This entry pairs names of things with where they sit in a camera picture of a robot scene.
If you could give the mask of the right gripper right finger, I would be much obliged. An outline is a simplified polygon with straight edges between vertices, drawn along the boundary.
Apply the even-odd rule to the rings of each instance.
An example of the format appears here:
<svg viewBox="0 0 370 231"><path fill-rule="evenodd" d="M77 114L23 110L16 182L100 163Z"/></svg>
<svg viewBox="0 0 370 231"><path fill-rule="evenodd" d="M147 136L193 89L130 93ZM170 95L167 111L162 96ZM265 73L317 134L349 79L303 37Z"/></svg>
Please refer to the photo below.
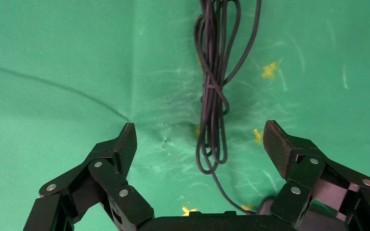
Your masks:
<svg viewBox="0 0 370 231"><path fill-rule="evenodd" d="M311 203L335 211L349 231L370 231L370 177L329 159L311 140L289 135L274 120L264 126L263 145L285 184L270 212L294 229Z"/></svg>

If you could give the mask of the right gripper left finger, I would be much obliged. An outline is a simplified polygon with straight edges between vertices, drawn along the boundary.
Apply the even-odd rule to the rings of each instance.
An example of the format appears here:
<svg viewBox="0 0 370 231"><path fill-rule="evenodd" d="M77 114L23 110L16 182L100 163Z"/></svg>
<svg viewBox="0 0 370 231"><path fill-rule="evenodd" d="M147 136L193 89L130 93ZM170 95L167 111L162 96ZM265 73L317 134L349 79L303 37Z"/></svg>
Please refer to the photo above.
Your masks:
<svg viewBox="0 0 370 231"><path fill-rule="evenodd" d="M45 183L26 220L26 231L72 231L99 204L120 231L138 231L154 210L127 181L137 149L136 130L127 123L111 140L97 143L84 161Z"/></svg>

